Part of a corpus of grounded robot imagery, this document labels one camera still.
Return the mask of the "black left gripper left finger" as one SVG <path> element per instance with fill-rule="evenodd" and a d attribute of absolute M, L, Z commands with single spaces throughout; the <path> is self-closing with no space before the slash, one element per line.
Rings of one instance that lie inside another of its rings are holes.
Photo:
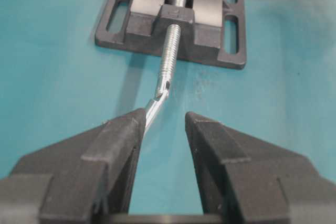
<path fill-rule="evenodd" d="M 91 223 L 128 211 L 145 125 L 136 109 L 22 156 L 1 179 L 1 223 Z"/>

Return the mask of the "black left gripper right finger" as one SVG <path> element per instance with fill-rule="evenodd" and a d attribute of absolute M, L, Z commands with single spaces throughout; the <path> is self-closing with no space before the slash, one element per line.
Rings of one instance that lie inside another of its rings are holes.
<path fill-rule="evenodd" d="M 203 212 L 226 223 L 335 223 L 335 183 L 306 156 L 185 116 Z"/>

